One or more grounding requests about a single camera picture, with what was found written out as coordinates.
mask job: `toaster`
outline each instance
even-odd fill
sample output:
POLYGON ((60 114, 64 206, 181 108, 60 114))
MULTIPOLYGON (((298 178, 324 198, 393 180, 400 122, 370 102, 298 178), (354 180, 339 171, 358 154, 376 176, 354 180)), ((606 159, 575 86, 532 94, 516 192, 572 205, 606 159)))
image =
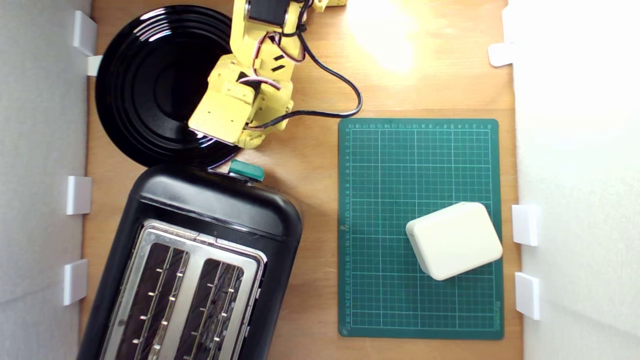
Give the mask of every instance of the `toaster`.
POLYGON ((135 182, 78 359, 265 359, 302 232, 294 202, 234 160, 135 182))

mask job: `wooden table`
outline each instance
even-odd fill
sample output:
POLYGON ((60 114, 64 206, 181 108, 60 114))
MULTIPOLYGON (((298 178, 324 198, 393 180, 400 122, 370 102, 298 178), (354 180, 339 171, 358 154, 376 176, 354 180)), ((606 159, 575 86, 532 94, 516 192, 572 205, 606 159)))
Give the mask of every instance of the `wooden table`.
MULTIPOLYGON (((230 13, 231 0, 193 1, 230 13)), ((94 0, 98 51, 131 19, 162 0, 94 0)), ((305 231, 273 338, 270 359, 520 359, 522 319, 515 311, 511 241, 516 202, 513 88, 510 67, 493 69, 487 46, 502 41, 506 0, 349 0, 310 17, 308 42, 327 65, 362 90, 362 117, 494 117, 500 122, 504 233, 505 337, 502 341, 341 338, 337 331, 337 120, 300 118, 240 160, 265 168, 267 184, 302 201, 305 231)), ((102 130, 90 80, 87 174, 92 213, 84 223, 89 259, 84 327, 127 194, 143 167, 102 130)), ((351 90, 310 61, 294 75, 296 108, 343 111, 351 90)))

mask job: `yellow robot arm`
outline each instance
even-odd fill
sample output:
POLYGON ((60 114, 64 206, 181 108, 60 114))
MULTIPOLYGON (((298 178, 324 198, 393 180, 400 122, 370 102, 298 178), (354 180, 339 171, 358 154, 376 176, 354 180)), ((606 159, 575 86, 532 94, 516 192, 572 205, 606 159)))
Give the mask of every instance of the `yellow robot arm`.
POLYGON ((252 149, 270 131, 285 128, 286 121, 266 129, 254 128, 293 108, 291 77, 304 50, 298 37, 283 34, 294 34, 304 16, 301 11, 311 6, 322 12, 325 6, 347 3, 304 1, 235 0, 230 41, 233 53, 222 56, 209 75, 209 87, 189 119, 191 129, 252 149), (270 12, 278 6, 283 6, 280 17, 270 12))

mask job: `white bracket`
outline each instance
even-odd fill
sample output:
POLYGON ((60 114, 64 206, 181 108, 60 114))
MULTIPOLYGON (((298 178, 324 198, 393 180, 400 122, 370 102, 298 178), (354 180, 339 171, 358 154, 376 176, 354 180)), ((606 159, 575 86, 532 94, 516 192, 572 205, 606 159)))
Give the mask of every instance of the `white bracket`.
POLYGON ((511 222, 513 241, 523 245, 538 246, 540 209, 533 205, 512 205, 511 222))
POLYGON ((69 176, 67 182, 67 215, 91 212, 91 189, 93 181, 86 176, 69 176))
POLYGON ((86 259, 65 265, 64 306, 86 296, 89 281, 89 262, 86 259))
POLYGON ((98 25, 82 11, 76 10, 74 15, 74 47, 87 56, 95 55, 97 35, 98 25))
POLYGON ((86 59, 86 74, 89 76, 98 76, 98 69, 100 68, 100 62, 102 61, 102 55, 89 56, 86 59))
POLYGON ((540 320, 540 280, 522 272, 516 276, 516 310, 540 320))
POLYGON ((504 42, 499 44, 491 44, 488 48, 489 62, 494 67, 501 67, 513 63, 515 52, 516 37, 516 19, 513 5, 507 5, 502 10, 502 32, 504 34, 504 42))

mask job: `black plate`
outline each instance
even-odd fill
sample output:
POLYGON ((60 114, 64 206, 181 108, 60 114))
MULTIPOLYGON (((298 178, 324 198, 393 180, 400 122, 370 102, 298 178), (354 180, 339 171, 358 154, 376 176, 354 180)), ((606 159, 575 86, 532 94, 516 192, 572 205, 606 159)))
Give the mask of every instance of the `black plate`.
POLYGON ((104 130, 132 160, 152 167, 214 167, 239 148, 197 138, 187 121, 220 56, 231 53, 231 19, 201 6, 153 10, 126 25, 100 63, 95 102, 104 130))

